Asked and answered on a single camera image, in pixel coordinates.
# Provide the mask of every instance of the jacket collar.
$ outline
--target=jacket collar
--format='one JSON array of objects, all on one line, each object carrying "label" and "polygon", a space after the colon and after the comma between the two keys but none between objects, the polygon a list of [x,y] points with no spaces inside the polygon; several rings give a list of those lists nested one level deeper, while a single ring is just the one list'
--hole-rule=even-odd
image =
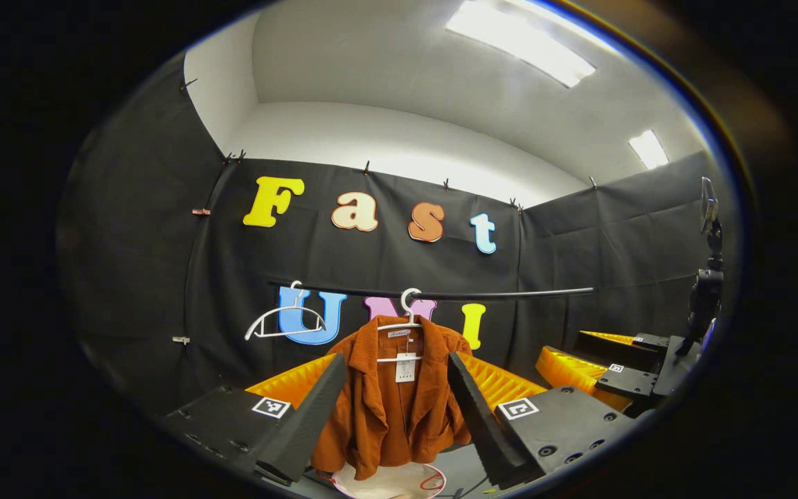
[{"label": "jacket collar", "polygon": [[[355,333],[355,344],[349,354],[348,366],[363,374],[363,402],[383,426],[387,426],[387,415],[378,385],[378,351],[380,348],[379,326],[388,326],[408,322],[408,317],[389,317],[378,315]],[[428,319],[415,316],[415,322],[421,325],[424,339],[424,352],[421,354],[418,386],[411,408],[411,427],[413,432],[418,422],[433,410],[439,394],[447,389],[446,358],[449,349],[446,347],[440,326]]]}]

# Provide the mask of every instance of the white wall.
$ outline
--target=white wall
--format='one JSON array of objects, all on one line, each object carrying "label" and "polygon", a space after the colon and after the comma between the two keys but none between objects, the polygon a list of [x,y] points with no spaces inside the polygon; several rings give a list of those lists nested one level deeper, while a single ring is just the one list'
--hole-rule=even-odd
[{"label": "white wall", "polygon": [[251,41],[260,12],[239,19],[189,48],[184,81],[202,123],[224,155],[232,134],[257,106]]},{"label": "white wall", "polygon": [[187,50],[184,78],[196,112],[222,154],[319,162],[441,184],[534,206],[586,184],[522,149],[420,114],[335,102],[260,103],[254,29],[260,12]]},{"label": "white wall", "polygon": [[449,187],[523,207],[586,189],[541,158],[419,114],[332,102],[257,104],[227,146],[247,158],[319,162]]}]

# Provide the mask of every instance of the floor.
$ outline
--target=floor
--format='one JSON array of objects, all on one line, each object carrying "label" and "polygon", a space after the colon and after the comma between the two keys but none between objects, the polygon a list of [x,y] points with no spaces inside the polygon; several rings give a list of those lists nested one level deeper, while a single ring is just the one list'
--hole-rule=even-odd
[{"label": "floor", "polygon": [[[500,490],[488,483],[485,470],[473,445],[462,446],[454,451],[443,452],[433,462],[433,466],[445,474],[445,489],[436,497],[460,499],[461,497],[506,497],[522,486]],[[290,487],[279,486],[300,496],[316,499],[343,499],[345,495],[327,481],[319,479],[314,471],[308,471],[301,481]]]}]

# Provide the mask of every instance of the ceiling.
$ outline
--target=ceiling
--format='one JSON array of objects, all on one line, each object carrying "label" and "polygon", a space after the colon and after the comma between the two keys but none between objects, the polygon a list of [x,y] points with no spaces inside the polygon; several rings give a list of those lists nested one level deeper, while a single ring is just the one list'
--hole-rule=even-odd
[{"label": "ceiling", "polygon": [[654,129],[671,161],[704,149],[665,83],[611,48],[525,13],[596,67],[568,89],[444,26],[463,0],[284,0],[252,44],[260,103],[345,102],[466,127],[598,183],[645,170],[628,145]]}]

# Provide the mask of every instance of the white clothes hanger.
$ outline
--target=white clothes hanger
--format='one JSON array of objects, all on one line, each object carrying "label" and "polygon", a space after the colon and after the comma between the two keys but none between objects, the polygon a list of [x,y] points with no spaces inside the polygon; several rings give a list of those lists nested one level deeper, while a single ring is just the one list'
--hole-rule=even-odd
[{"label": "white clothes hanger", "polygon": [[400,298],[402,303],[399,303],[401,304],[402,309],[405,310],[405,312],[408,312],[408,322],[405,324],[390,324],[389,326],[380,326],[378,328],[378,331],[383,331],[384,329],[408,329],[408,328],[422,327],[420,324],[416,324],[414,322],[414,310],[412,310],[411,307],[408,307],[408,305],[405,304],[406,298],[408,298],[408,296],[411,293],[420,293],[420,290],[418,288],[408,288],[408,290],[403,291],[402,298]]},{"label": "white clothes hanger", "polygon": [[[400,304],[402,306],[402,309],[405,310],[405,312],[408,312],[408,322],[407,323],[403,323],[403,324],[391,324],[389,326],[380,326],[378,328],[378,331],[383,331],[384,329],[423,328],[423,326],[421,326],[420,324],[415,323],[415,321],[414,321],[414,310],[412,310],[411,307],[409,307],[407,304],[405,304],[406,298],[408,298],[408,296],[411,293],[420,293],[420,290],[418,290],[417,288],[408,288],[408,290],[405,290],[405,291],[402,292],[402,298],[400,298],[400,300],[401,300]],[[408,344],[411,341],[414,341],[411,338],[411,335],[406,335],[406,337],[405,337],[405,351],[408,351]],[[403,362],[403,361],[406,361],[406,360],[422,360],[422,359],[423,359],[423,357],[421,357],[419,355],[416,355],[414,357],[396,357],[395,359],[378,359],[378,361],[379,362]]]},{"label": "white clothes hanger", "polygon": [[[291,283],[291,289],[295,290],[295,286],[298,286],[300,284],[301,284],[300,281],[292,282]],[[310,309],[302,307],[302,306],[297,306],[297,300],[299,300],[301,298],[301,293],[302,292],[303,292],[303,290],[297,290],[297,296],[294,297],[294,305],[293,306],[280,306],[279,308],[275,308],[273,310],[270,310],[268,313],[264,313],[264,315],[258,317],[257,320],[254,320],[254,324],[252,324],[250,326],[250,328],[248,328],[248,331],[245,333],[246,341],[248,340],[248,338],[251,337],[252,334],[254,334],[257,338],[270,338],[270,337],[284,337],[284,335],[298,335],[298,334],[301,334],[301,333],[313,333],[313,332],[316,332],[316,331],[320,331],[320,329],[324,330],[326,328],[326,326],[324,326],[324,324],[326,324],[326,320],[323,319],[322,316],[320,316],[315,310],[310,310]],[[304,329],[304,331],[288,331],[286,333],[269,333],[269,334],[264,334],[263,333],[263,320],[268,315],[273,315],[273,313],[279,313],[282,310],[295,310],[295,309],[297,309],[297,310],[307,310],[307,312],[312,313],[313,315],[316,315],[316,328],[314,328],[314,329]],[[255,332],[254,328],[256,328],[258,324],[260,325],[260,332]]]}]

